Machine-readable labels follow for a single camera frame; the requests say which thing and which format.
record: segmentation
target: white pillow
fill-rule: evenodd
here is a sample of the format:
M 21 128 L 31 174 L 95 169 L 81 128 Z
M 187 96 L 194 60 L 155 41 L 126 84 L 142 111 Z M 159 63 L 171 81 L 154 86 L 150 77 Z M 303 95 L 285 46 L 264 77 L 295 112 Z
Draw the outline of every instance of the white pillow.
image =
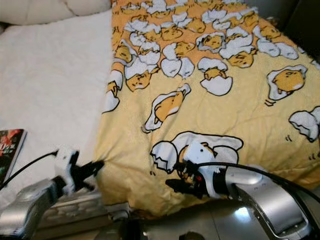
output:
M 104 12 L 110 7 L 110 0 L 0 0 L 0 22 L 46 24 Z

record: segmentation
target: yellow blanket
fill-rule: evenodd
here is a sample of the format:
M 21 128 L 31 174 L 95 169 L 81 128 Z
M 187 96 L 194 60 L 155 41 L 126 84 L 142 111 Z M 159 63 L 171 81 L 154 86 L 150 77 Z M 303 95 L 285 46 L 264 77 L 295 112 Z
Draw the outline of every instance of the yellow blanket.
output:
M 320 183 L 319 65 L 256 8 L 224 2 L 113 3 L 95 150 L 105 204 L 161 216 L 205 201 L 165 184 L 193 141 L 217 162 Z

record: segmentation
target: book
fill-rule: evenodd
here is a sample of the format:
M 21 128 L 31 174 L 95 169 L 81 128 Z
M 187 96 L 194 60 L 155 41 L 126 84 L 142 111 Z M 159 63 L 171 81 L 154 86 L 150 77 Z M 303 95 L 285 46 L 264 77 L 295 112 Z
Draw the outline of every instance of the book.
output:
M 23 129 L 0 130 L 0 185 L 9 178 L 26 135 Z

